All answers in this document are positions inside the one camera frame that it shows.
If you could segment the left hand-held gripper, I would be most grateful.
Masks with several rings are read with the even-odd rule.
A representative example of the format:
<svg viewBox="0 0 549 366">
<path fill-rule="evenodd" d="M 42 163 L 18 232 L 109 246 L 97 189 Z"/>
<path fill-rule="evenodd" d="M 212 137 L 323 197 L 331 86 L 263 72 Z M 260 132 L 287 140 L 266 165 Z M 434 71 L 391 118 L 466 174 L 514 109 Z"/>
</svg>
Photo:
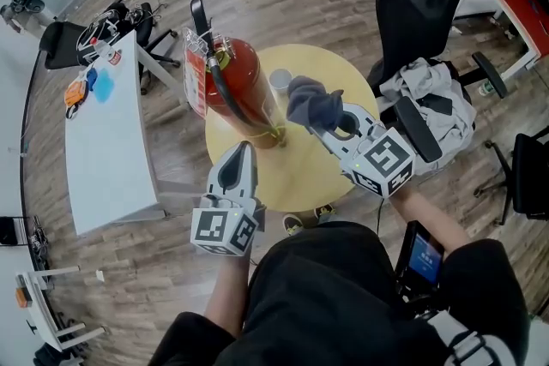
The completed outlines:
<svg viewBox="0 0 549 366">
<path fill-rule="evenodd" d="M 255 199 L 256 150 L 241 141 L 225 151 L 208 174 L 207 192 L 193 209 L 190 242 L 211 255 L 245 256 L 264 231 L 266 207 Z"/>
</svg>

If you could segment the grey-blue wiping cloth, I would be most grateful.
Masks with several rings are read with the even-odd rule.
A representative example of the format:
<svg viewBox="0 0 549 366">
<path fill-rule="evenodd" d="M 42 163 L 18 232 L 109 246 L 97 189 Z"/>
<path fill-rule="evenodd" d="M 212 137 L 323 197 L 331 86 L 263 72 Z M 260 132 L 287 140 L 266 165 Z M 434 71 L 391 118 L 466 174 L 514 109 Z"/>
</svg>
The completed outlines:
<svg viewBox="0 0 549 366">
<path fill-rule="evenodd" d="M 343 116 L 343 93 L 328 93 L 320 81 L 296 76 L 287 88 L 287 120 L 306 128 L 336 129 Z"/>
</svg>

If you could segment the red fire extinguisher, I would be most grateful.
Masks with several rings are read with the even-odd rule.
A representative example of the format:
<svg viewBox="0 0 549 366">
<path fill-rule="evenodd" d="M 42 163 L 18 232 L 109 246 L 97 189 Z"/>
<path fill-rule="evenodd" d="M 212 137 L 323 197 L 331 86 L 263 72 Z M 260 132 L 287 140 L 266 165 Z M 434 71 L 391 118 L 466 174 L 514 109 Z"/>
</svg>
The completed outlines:
<svg viewBox="0 0 549 366">
<path fill-rule="evenodd" d="M 254 146 L 282 146 L 286 127 L 259 56 L 242 39 L 215 34 L 203 0 L 191 0 L 184 37 L 184 90 L 195 113 L 222 117 Z"/>
</svg>

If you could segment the person's left forearm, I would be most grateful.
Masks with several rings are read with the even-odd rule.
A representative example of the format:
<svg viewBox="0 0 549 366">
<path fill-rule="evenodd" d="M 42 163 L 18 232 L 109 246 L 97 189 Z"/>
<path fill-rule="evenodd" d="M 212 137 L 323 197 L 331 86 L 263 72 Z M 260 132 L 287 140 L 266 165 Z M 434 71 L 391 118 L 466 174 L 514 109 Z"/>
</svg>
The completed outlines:
<svg viewBox="0 0 549 366">
<path fill-rule="evenodd" d="M 222 256 L 204 316 L 234 338 L 242 331 L 248 297 L 250 254 Z"/>
</svg>

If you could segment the round yellow wooden table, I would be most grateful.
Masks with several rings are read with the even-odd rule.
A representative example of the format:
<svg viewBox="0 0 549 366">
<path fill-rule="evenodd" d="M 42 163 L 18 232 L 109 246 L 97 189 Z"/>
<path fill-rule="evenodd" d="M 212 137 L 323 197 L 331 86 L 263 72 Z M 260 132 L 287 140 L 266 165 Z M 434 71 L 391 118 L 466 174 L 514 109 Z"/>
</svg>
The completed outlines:
<svg viewBox="0 0 549 366">
<path fill-rule="evenodd" d="M 374 93 L 364 76 L 345 58 L 313 45 L 287 44 L 256 52 L 263 76 L 285 69 L 321 82 L 327 92 L 341 90 L 342 99 L 379 117 Z M 286 144 L 256 149 L 256 197 L 280 212 L 312 210 L 337 201 L 352 188 L 341 175 L 339 160 L 309 132 L 286 121 Z"/>
</svg>

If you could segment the person's left shoe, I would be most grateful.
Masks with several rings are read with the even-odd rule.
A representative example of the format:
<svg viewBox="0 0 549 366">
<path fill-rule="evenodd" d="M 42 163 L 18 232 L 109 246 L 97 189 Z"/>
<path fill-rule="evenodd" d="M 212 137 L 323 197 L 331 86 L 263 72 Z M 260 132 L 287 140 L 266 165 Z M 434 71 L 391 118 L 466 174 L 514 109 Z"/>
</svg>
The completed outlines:
<svg viewBox="0 0 549 366">
<path fill-rule="evenodd" d="M 283 219 L 283 227 L 288 236 L 293 236 L 304 229 L 301 219 L 291 213 L 286 214 Z"/>
</svg>

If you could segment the white disposable cup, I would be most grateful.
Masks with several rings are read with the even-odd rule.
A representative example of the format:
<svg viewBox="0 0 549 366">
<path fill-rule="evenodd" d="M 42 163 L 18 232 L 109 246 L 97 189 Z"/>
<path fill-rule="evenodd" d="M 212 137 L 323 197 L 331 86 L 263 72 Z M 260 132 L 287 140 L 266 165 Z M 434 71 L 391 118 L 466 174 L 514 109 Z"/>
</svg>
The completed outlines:
<svg viewBox="0 0 549 366">
<path fill-rule="evenodd" d="M 292 80 L 293 76 L 287 69 L 275 69 L 268 77 L 269 85 L 279 95 L 283 95 L 287 92 L 288 86 Z"/>
</svg>

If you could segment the white rectangular table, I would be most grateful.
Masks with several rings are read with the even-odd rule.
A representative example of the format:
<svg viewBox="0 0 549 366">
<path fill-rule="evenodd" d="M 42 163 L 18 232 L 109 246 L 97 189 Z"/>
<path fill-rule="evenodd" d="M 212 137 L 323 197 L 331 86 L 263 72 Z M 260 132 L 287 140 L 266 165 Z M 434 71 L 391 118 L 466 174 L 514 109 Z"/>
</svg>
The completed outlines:
<svg viewBox="0 0 549 366">
<path fill-rule="evenodd" d="M 90 93 L 65 122 L 69 202 L 79 235 L 112 223 L 166 216 L 148 151 L 139 68 L 149 69 L 181 104 L 183 85 L 138 45 L 135 32 L 114 48 L 121 53 L 118 64 L 104 58 L 94 63 L 95 86 L 106 85 L 108 98 L 100 102 Z"/>
</svg>

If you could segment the black high-back mesh chair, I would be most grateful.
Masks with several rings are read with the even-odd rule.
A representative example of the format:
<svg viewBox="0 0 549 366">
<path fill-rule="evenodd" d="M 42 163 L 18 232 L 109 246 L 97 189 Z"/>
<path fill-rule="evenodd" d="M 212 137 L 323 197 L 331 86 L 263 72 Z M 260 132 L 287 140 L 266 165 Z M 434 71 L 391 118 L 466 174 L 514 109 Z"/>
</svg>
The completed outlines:
<svg viewBox="0 0 549 366">
<path fill-rule="evenodd" d="M 375 97 L 401 69 L 420 58 L 433 63 L 443 53 L 459 1 L 376 0 L 383 56 L 367 78 Z"/>
</svg>

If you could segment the black monitor screen rig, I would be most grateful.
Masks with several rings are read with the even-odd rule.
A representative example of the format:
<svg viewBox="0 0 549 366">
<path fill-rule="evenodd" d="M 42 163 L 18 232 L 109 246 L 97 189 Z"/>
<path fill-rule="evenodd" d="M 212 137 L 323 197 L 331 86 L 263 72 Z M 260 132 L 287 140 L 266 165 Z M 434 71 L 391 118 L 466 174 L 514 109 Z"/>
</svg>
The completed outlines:
<svg viewBox="0 0 549 366">
<path fill-rule="evenodd" d="M 399 294 L 408 300 L 431 295 L 438 285 L 443 246 L 417 220 L 407 223 L 395 276 Z"/>
</svg>

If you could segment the person's black shirt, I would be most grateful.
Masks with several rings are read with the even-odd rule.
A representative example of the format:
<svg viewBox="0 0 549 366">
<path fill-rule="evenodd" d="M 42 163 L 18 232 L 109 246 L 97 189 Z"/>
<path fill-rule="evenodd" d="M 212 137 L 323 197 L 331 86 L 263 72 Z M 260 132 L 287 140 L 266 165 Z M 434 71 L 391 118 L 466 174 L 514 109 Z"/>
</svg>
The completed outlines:
<svg viewBox="0 0 549 366">
<path fill-rule="evenodd" d="M 450 355 L 398 296 L 389 257 L 363 225 L 329 222 L 280 241 L 246 294 L 240 335 L 183 312 L 149 366 L 443 366 Z M 467 329 L 501 339 L 525 362 L 528 311 L 499 241 L 452 251 L 437 299 Z"/>
</svg>

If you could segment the light blue cloth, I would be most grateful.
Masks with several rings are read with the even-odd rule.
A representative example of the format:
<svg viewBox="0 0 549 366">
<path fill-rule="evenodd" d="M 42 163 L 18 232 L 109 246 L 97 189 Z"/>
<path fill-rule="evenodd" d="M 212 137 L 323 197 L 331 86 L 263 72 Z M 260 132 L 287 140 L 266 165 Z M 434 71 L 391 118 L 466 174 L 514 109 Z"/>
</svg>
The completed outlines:
<svg viewBox="0 0 549 366">
<path fill-rule="evenodd" d="M 96 100 L 104 104 L 112 94 L 114 89 L 114 80 L 107 69 L 101 69 L 97 72 L 93 92 Z"/>
</svg>

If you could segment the black office chair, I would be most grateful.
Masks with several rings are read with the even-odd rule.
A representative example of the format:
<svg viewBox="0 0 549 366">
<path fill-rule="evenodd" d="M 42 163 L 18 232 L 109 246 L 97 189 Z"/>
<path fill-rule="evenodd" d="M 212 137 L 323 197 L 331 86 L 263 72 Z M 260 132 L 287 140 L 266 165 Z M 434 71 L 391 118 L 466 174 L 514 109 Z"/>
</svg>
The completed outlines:
<svg viewBox="0 0 549 366">
<path fill-rule="evenodd" d="M 160 63 L 168 63 L 175 68 L 181 66 L 179 60 L 154 53 L 154 49 L 162 40 L 166 37 L 177 39 L 178 33 L 169 29 L 156 38 L 152 37 L 157 20 L 149 3 L 142 3 L 133 9 L 129 9 L 123 1 L 119 0 L 109 5 L 105 11 L 108 9 L 117 10 L 121 16 L 122 22 L 119 26 L 121 38 L 134 32 L 137 44 L 154 60 Z M 94 59 L 85 59 L 77 55 L 76 42 L 85 28 L 69 21 L 55 21 L 44 31 L 39 42 L 39 49 L 45 53 L 45 67 L 47 69 L 87 67 L 99 57 L 97 54 Z"/>
<path fill-rule="evenodd" d="M 505 224 L 510 205 L 527 219 L 549 221 L 549 125 L 535 135 L 516 135 L 511 165 L 495 142 L 485 141 L 484 147 L 495 151 L 504 180 L 492 186 L 478 187 L 474 197 L 506 188 L 499 225 Z"/>
</svg>

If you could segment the clear red-label water bottle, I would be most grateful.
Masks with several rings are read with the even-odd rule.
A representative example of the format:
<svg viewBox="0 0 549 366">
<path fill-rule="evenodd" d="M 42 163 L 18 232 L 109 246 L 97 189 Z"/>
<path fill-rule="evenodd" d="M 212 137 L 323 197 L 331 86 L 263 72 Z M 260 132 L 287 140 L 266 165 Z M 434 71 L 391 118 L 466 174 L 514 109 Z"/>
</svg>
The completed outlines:
<svg viewBox="0 0 549 366">
<path fill-rule="evenodd" d="M 90 43 L 93 46 L 95 52 L 111 65 L 117 65 L 120 62 L 121 54 L 116 51 L 111 45 L 107 44 L 104 40 L 92 37 L 90 39 Z"/>
</svg>

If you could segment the red-topped white table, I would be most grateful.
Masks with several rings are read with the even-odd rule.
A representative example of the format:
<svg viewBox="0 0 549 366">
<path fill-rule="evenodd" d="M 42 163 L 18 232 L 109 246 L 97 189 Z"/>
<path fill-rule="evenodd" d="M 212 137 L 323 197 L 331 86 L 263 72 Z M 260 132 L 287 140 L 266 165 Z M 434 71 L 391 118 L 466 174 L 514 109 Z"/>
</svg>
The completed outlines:
<svg viewBox="0 0 549 366">
<path fill-rule="evenodd" d="M 506 15 L 528 48 L 525 55 L 500 74 L 504 81 L 549 56 L 549 14 L 537 0 L 459 0 L 454 18 L 484 13 Z"/>
</svg>

